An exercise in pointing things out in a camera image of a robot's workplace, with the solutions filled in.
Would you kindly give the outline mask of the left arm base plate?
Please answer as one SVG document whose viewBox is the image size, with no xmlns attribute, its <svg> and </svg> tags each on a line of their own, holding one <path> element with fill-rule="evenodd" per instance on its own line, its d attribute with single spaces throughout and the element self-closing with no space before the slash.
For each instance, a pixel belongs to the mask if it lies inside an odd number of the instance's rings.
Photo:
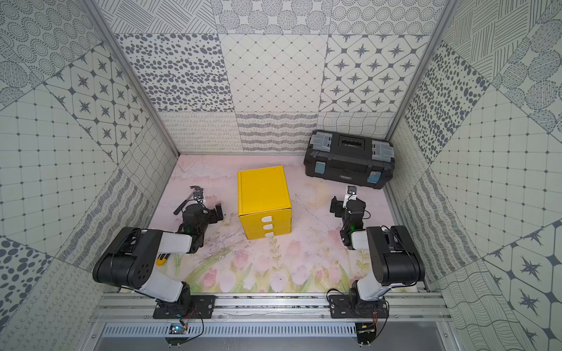
<svg viewBox="0 0 562 351">
<path fill-rule="evenodd" d="M 152 317 L 155 320 L 180 319 L 183 317 L 201 317 L 204 320 L 212 317 L 216 295 L 191 295 L 180 298 L 177 302 L 156 300 Z"/>
</svg>

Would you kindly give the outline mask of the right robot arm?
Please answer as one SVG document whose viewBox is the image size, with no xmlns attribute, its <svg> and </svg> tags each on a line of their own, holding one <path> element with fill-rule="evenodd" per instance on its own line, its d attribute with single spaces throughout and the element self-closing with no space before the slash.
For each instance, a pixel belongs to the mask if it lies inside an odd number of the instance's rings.
<svg viewBox="0 0 562 351">
<path fill-rule="evenodd" d="M 355 281 L 350 289 L 354 313 L 382 307 L 389 291 L 413 287 L 424 280 L 424 263 L 405 226 L 366 227 L 366 203 L 354 195 L 345 200 L 333 197 L 329 211 L 342 219 L 343 245 L 370 256 L 371 272 Z"/>
</svg>

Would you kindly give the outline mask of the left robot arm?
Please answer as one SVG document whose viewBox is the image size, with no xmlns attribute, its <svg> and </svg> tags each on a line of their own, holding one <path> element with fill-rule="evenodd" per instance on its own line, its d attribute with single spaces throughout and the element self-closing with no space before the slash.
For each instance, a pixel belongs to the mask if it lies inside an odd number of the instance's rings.
<svg viewBox="0 0 562 351">
<path fill-rule="evenodd" d="M 183 316 L 191 309 L 190 287 L 155 270 L 160 256 L 195 254 L 209 225 L 224 219 L 222 204 L 209 208 L 203 195 L 191 195 L 175 210 L 182 223 L 175 232 L 122 228 L 93 268 L 95 282 L 127 288 L 154 298 L 159 307 Z"/>
</svg>

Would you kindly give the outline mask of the yellow drawer cabinet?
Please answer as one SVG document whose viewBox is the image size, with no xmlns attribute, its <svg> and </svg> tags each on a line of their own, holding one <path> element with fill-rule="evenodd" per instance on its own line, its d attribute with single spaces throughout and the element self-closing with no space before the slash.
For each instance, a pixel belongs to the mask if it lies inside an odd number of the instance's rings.
<svg viewBox="0 0 562 351">
<path fill-rule="evenodd" d="M 238 210 L 250 241 L 290 234 L 292 205 L 284 168 L 238 172 Z"/>
</svg>

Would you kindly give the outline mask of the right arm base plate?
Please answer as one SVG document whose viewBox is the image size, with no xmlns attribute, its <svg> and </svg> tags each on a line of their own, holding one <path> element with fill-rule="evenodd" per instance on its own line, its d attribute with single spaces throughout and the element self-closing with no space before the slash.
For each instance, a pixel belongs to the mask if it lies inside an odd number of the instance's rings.
<svg viewBox="0 0 562 351">
<path fill-rule="evenodd" d="M 372 319 L 375 315 L 382 319 L 389 317 L 389 309 L 383 300 L 363 301 L 349 295 L 330 294 L 327 301 L 332 319 Z"/>
</svg>

